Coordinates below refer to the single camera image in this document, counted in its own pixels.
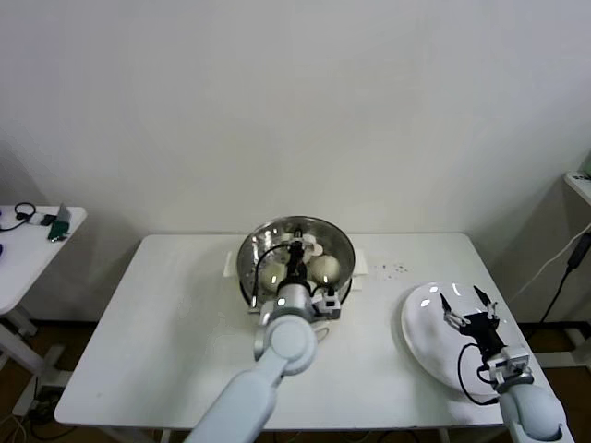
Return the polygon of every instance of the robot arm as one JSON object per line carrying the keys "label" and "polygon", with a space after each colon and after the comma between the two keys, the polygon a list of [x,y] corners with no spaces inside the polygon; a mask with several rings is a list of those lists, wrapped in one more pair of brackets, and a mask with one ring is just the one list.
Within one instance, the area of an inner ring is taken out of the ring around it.
{"label": "robot arm", "polygon": [[267,349],[253,369],[234,377],[188,436],[186,443],[251,443],[267,423],[283,376],[306,370],[317,339],[307,321],[284,315],[267,328]]}
{"label": "robot arm", "polygon": [[499,394],[503,422],[515,443],[574,443],[559,400],[538,386],[529,368],[529,353],[523,346],[506,346],[497,334],[499,317],[496,304],[474,288],[488,312],[460,316],[443,294],[443,318],[462,335],[472,337],[482,354],[480,369],[488,370],[489,379]]}

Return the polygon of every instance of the floor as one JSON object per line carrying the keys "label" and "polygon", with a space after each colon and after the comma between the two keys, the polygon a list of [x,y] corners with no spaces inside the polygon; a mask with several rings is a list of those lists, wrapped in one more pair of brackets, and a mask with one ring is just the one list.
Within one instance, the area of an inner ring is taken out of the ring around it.
{"label": "floor", "polygon": [[[59,361],[59,367],[72,370],[86,343],[90,339],[93,326],[41,326],[35,337],[29,338],[32,348],[44,354],[52,344],[63,343],[66,346],[66,352]],[[559,331],[541,330],[531,341],[532,347],[537,352],[568,351],[572,345],[564,334]],[[569,427],[573,432],[575,441],[591,441],[591,374],[584,368],[572,369],[549,369],[546,375],[554,388],[556,394],[562,401],[569,419]],[[30,379],[30,375],[14,362],[9,362],[2,371],[0,371],[0,417],[4,417],[12,410],[20,392],[24,389]],[[0,443],[11,441],[12,432],[16,425],[8,421],[0,427]],[[67,431],[68,428],[58,424],[49,424],[36,426],[35,431],[39,437],[53,437]],[[158,432],[146,431],[149,435],[158,436]],[[452,437],[461,434],[461,430],[453,430]],[[185,433],[175,433],[173,442],[181,442]],[[21,443],[22,436],[17,436],[16,440]],[[29,442],[47,441],[39,440],[28,436]],[[53,440],[57,443],[111,443],[111,438],[101,431],[92,428],[78,428],[67,436]],[[436,443],[439,442],[437,432],[434,430],[420,430],[414,433],[408,431],[397,432],[371,432],[371,433],[263,433],[258,439],[259,443],[345,443],[361,442],[363,443]],[[509,443],[511,438],[504,432],[495,438],[491,443]]]}

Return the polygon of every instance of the white table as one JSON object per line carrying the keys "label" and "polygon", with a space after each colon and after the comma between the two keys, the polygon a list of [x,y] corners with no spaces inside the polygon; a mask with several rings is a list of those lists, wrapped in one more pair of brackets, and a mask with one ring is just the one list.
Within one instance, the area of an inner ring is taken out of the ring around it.
{"label": "white table", "polygon": [[[265,428],[392,429],[500,425],[428,375],[406,348],[400,309],[428,281],[477,284],[504,304],[468,237],[354,234],[369,274],[319,345],[312,367],[286,377]],[[242,235],[143,240],[55,411],[69,425],[189,429],[224,385],[253,366],[257,318],[223,277]],[[517,328],[514,320],[509,319]],[[525,339],[517,332],[526,345]],[[532,361],[536,383],[550,389]]]}
{"label": "white table", "polygon": [[591,178],[587,174],[570,172],[564,175],[564,181],[591,205]]}
{"label": "white table", "polygon": [[[585,173],[570,172],[564,175],[564,181],[584,201],[591,205],[591,178]],[[578,329],[567,329],[566,334],[576,345],[569,352],[536,353],[542,367],[580,367],[591,370],[591,339],[585,340]]]}
{"label": "white table", "polygon": [[[73,234],[86,219],[86,210],[68,209],[72,216],[69,233]],[[13,206],[0,206],[0,210],[2,227],[8,228],[19,222],[15,218]],[[37,211],[47,214],[56,214],[57,210],[58,207],[37,207]],[[47,226],[33,226],[25,223],[14,231],[0,233],[0,244],[4,248],[0,256],[0,316],[6,317],[15,324],[21,336],[34,334],[36,328],[30,323],[26,311],[18,304],[67,243],[67,241],[52,243],[47,240],[49,230]],[[43,384],[65,385],[69,374],[53,369],[54,363],[63,352],[62,346],[53,347],[43,358],[27,346],[18,335],[12,334],[0,325],[0,350],[3,351],[1,365],[7,357],[13,358],[33,375],[40,377],[40,386]],[[14,414],[23,415],[28,410],[33,389],[34,384],[31,381],[15,405]]]}

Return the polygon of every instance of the stainless steel bowl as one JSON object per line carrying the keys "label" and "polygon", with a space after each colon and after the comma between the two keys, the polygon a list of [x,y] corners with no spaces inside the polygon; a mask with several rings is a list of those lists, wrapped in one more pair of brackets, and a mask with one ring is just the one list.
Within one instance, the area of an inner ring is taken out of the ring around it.
{"label": "stainless steel bowl", "polygon": [[[343,231],[327,221],[314,217],[293,216],[266,222],[249,234],[240,246],[236,269],[242,294],[249,304],[252,300],[255,267],[259,258],[270,248],[284,243],[286,234],[293,234],[298,230],[303,234],[314,235],[317,243],[322,245],[324,254],[334,256],[339,261],[339,279],[333,288],[338,292],[341,301],[346,297],[355,267],[355,250],[351,241]],[[267,260],[285,263],[287,256],[280,248],[270,252],[265,257],[265,262]],[[258,299],[260,302],[265,302],[273,297],[275,297],[275,293],[270,293],[261,285],[259,286]]]}

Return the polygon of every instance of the egg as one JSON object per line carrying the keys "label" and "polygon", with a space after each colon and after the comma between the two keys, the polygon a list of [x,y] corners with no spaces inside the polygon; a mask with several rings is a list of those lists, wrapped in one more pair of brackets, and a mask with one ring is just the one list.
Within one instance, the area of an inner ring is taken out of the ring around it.
{"label": "egg", "polygon": [[260,284],[267,291],[276,293],[277,286],[283,281],[286,274],[287,269],[284,264],[272,261],[267,263],[260,272]]}
{"label": "egg", "polygon": [[318,284],[334,284],[339,281],[341,265],[333,256],[320,256],[310,262],[312,279]]}

